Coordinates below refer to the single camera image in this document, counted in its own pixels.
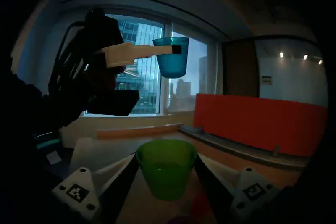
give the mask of sky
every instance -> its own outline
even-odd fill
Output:
[[[177,32],[172,32],[172,37],[186,37]],[[199,59],[207,56],[207,45],[201,43],[195,39],[189,38],[189,48],[188,48],[188,61],[186,66],[186,75],[181,77],[185,82],[191,83],[191,95],[196,95],[200,88],[200,74],[199,74]],[[176,86],[179,79],[170,79],[170,83],[173,83],[174,90],[176,93]]]

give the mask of table surface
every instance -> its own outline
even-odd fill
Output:
[[[186,190],[180,199],[175,201],[158,200],[151,194],[139,169],[116,223],[166,224],[177,216],[189,216],[200,224],[217,223],[207,200],[202,197],[203,194],[200,181],[193,170]],[[195,211],[195,208],[205,211],[200,213]]]
[[[171,126],[169,130],[167,128],[162,128],[162,130],[153,130],[153,128],[148,130],[132,129],[129,131],[108,130],[98,133],[98,138],[99,140],[90,138],[78,140],[73,152],[70,172],[82,166],[90,169],[91,172],[97,171],[127,157],[134,153],[139,146],[154,139],[181,139],[191,142],[198,153],[215,162],[216,172],[225,178],[227,177],[227,172],[234,173],[236,171],[239,174],[245,167],[253,167],[276,187],[283,188],[294,184],[300,174],[297,171],[268,167],[225,153],[178,132],[175,126]],[[236,178],[232,177],[229,183],[235,186],[235,181]],[[166,224],[176,216],[193,216],[198,223],[216,223],[195,171],[193,170],[191,173],[188,186],[182,198],[172,202],[165,202],[156,199],[150,193],[141,169],[138,169],[118,216],[117,223]]]

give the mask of building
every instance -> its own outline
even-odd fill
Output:
[[[207,93],[207,56],[198,60],[199,64],[199,93]]]
[[[187,98],[191,95],[191,86],[190,82],[185,82],[182,79],[179,79],[176,87],[176,96],[178,98]]]
[[[124,42],[134,45],[152,44],[160,38],[162,28],[137,22],[118,20]],[[126,66],[127,73],[117,77],[117,90],[139,90],[140,99],[131,113],[158,113],[159,70],[156,57],[138,59]]]

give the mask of green cup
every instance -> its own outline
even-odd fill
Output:
[[[159,200],[179,199],[197,155],[195,147],[176,139],[153,140],[136,151],[136,158],[151,193]]]

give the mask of window sill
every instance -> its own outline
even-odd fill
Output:
[[[186,116],[186,115],[194,115],[194,111],[186,111],[186,112],[176,112],[170,114],[130,114],[128,116],[110,116],[110,115],[96,115],[96,114],[87,114],[83,113],[80,117],[98,117],[98,118],[130,118],[130,117],[170,117],[170,116]]]

